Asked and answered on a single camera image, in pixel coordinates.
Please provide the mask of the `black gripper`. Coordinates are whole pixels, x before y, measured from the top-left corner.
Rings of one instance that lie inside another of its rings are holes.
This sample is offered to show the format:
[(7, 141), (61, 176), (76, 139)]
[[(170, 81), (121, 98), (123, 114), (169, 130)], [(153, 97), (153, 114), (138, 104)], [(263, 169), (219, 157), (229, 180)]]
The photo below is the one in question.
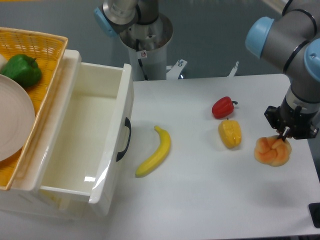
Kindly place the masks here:
[(303, 112), (301, 105), (290, 106), (284, 99), (280, 106), (268, 106), (264, 116), (270, 126), (277, 131), (278, 139), (286, 138), (313, 139), (317, 136), (319, 128), (313, 123), (316, 114)]

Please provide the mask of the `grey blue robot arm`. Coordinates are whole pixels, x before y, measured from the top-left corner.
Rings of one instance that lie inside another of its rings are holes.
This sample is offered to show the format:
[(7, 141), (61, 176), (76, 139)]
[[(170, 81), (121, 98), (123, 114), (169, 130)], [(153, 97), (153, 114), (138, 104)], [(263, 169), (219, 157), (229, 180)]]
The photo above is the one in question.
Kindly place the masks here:
[[(167, 70), (171, 21), (156, 0), (106, 0), (94, 17), (109, 37), (119, 36), (127, 47), (136, 81), (177, 78)], [(320, 120), (320, 3), (290, 0), (282, 17), (258, 19), (245, 39), (246, 48), (289, 77), (290, 87), (279, 107), (264, 115), (280, 139), (313, 139)]]

